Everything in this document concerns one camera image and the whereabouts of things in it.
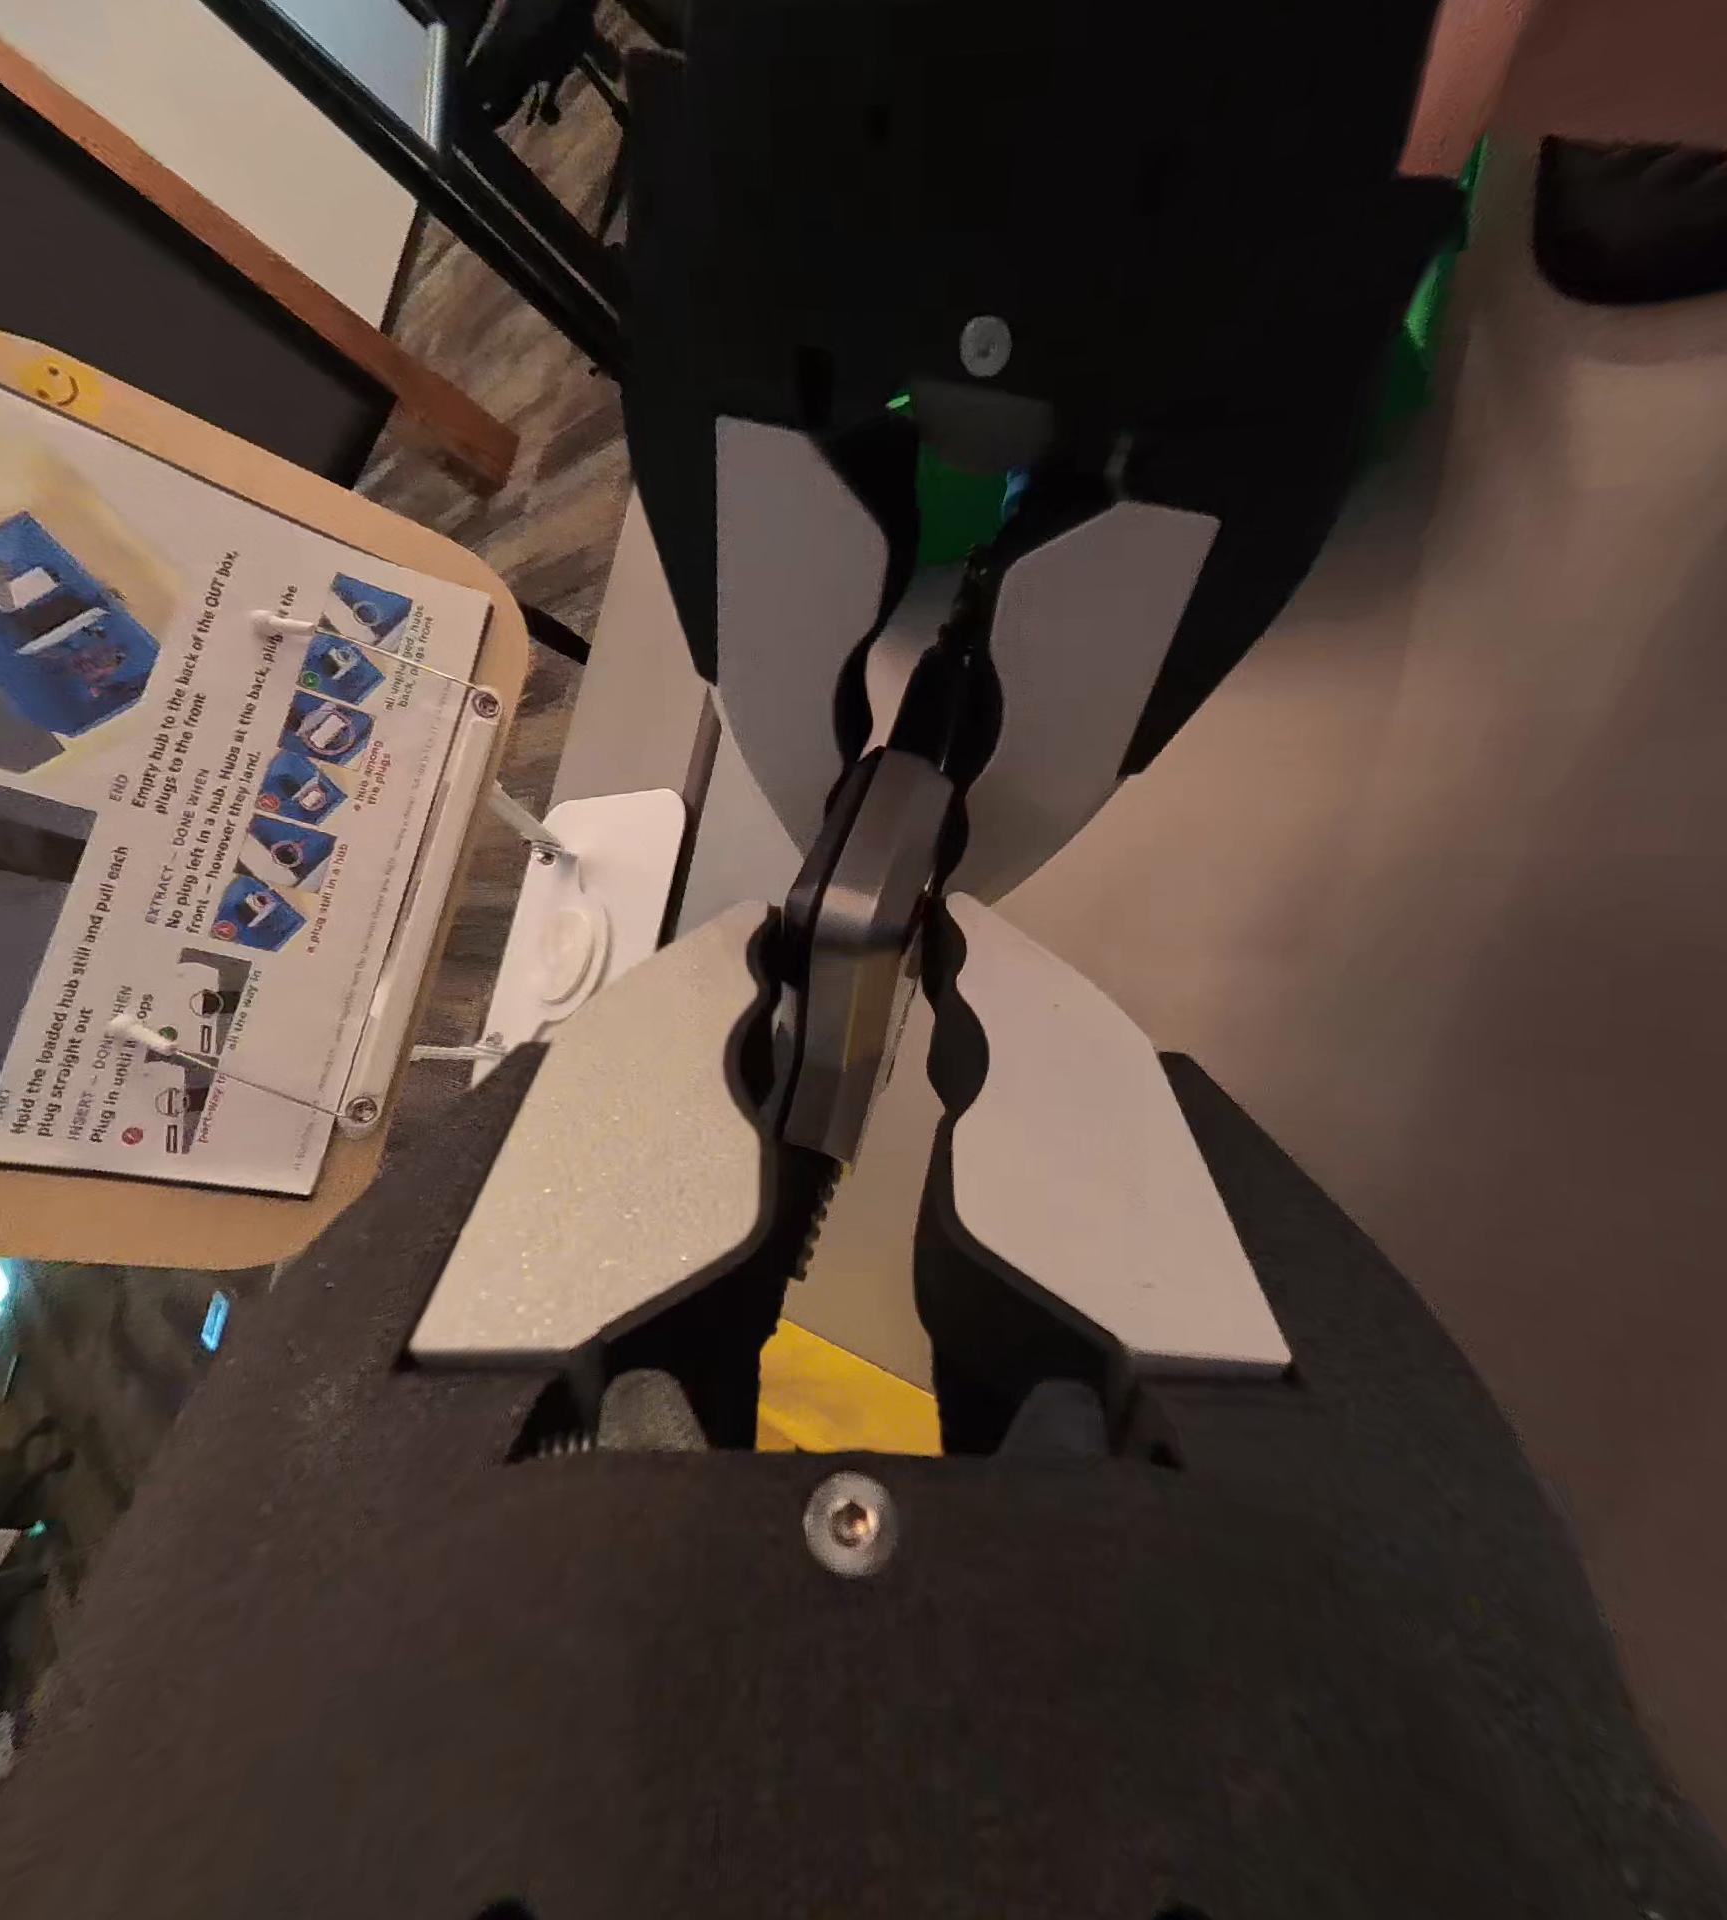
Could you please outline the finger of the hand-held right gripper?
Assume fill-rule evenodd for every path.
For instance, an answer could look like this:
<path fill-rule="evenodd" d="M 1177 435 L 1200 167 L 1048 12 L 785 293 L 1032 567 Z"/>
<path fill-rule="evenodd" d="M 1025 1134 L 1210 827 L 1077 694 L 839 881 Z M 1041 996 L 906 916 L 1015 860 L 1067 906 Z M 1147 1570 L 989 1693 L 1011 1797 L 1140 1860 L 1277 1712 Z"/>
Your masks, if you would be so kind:
<path fill-rule="evenodd" d="M 1217 533 L 1213 515 L 1123 499 L 1007 568 L 999 738 L 968 791 L 956 892 L 1003 900 L 1113 798 Z"/>
<path fill-rule="evenodd" d="M 888 539 L 802 431 L 724 418 L 706 906 L 780 902 L 847 768 L 836 691 L 878 627 Z"/>

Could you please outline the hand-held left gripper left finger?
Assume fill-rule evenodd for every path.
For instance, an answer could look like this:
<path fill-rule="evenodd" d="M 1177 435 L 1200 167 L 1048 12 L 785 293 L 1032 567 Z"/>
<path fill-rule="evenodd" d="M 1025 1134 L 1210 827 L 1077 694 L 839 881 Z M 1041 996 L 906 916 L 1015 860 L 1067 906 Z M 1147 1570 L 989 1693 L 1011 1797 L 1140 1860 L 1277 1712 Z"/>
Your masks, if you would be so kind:
<path fill-rule="evenodd" d="M 798 1251 L 798 1166 L 750 1092 L 770 916 L 714 916 L 544 1046 L 410 1337 L 420 1368 L 582 1361 Z"/>

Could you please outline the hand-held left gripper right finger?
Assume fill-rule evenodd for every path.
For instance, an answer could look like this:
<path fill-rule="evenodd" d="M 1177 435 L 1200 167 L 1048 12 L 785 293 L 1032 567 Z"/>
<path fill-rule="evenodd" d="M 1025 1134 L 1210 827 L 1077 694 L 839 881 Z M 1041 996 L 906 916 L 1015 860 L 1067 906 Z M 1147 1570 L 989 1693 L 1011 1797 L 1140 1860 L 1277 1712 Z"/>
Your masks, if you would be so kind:
<path fill-rule="evenodd" d="M 933 1241 L 1151 1378 L 1282 1378 L 1290 1344 L 1154 1043 L 996 907 L 933 920 Z"/>

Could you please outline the black braided cable green plug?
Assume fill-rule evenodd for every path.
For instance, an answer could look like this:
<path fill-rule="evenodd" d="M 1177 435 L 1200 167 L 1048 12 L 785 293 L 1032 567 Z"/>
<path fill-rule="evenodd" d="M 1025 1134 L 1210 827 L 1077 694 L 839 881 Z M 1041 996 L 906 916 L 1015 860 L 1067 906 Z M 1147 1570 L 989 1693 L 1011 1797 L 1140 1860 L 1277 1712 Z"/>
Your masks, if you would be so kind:
<path fill-rule="evenodd" d="M 958 795 L 996 756 L 1003 719 L 999 586 L 1001 571 L 983 548 L 920 567 L 865 652 L 865 749 L 913 753 Z"/>

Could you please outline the green plastic bin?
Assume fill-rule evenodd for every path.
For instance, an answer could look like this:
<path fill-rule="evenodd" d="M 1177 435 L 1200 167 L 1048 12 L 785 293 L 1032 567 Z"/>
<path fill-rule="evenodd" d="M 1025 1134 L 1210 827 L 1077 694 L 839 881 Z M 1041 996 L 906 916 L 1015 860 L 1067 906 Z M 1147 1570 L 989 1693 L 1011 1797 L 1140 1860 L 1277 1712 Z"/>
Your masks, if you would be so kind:
<path fill-rule="evenodd" d="M 1045 413 L 933 377 L 912 382 L 892 408 L 917 431 L 917 567 L 961 564 L 1017 513 Z"/>

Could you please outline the silver grey usb adapter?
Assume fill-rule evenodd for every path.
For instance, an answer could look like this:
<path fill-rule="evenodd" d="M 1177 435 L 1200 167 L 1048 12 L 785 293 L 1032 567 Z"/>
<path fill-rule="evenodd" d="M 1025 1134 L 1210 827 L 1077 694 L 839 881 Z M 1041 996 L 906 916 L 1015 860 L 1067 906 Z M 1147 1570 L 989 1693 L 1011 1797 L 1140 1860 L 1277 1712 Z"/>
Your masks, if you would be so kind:
<path fill-rule="evenodd" d="M 951 798 L 924 756 L 865 753 L 781 906 L 769 1113 L 781 1144 L 830 1164 L 853 1164 L 865 1130 Z"/>

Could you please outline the yellow plastic bin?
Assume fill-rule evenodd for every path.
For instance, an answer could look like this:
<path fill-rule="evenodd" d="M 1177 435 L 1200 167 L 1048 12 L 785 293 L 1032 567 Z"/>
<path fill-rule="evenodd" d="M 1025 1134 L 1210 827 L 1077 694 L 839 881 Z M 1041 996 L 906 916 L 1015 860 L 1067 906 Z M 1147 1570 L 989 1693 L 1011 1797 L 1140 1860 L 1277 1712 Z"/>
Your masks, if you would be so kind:
<path fill-rule="evenodd" d="M 840 1344 L 780 1319 L 760 1351 L 756 1451 L 938 1458 L 938 1405 Z"/>

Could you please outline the instruction sheet on wooden board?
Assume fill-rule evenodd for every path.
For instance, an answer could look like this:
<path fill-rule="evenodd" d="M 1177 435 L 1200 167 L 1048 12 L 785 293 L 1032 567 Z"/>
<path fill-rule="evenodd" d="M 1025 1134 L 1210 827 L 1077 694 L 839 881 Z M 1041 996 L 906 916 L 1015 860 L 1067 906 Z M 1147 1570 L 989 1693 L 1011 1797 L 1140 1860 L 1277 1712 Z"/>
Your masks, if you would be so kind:
<path fill-rule="evenodd" d="M 0 1255 L 282 1262 L 383 1161 L 528 670 L 487 564 L 0 333 Z"/>

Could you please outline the wooden beam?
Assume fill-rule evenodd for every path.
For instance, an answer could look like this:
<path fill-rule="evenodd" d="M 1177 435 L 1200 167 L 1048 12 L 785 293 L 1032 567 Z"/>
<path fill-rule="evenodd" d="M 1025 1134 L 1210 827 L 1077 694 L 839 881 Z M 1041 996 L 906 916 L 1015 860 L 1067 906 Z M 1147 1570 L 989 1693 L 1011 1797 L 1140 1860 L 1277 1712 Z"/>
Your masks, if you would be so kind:
<path fill-rule="evenodd" d="M 195 246 L 271 298 L 317 338 L 348 355 L 393 396 L 393 421 L 420 453 L 476 495 L 498 494 L 512 477 L 515 431 L 476 401 L 396 345 L 345 300 L 321 288 L 250 226 L 214 204 L 173 167 L 163 166 L 101 113 L 83 106 L 38 65 L 0 36 L 0 86 L 65 143 L 97 162 Z"/>

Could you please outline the black sign stand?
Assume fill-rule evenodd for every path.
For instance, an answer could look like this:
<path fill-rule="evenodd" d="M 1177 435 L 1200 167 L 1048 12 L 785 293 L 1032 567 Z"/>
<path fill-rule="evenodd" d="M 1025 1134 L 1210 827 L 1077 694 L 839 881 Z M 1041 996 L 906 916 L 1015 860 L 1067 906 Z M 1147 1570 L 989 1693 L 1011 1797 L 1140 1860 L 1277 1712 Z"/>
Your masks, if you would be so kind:
<path fill-rule="evenodd" d="M 2 85 L 0 331 L 345 487 L 396 405 L 376 375 Z"/>

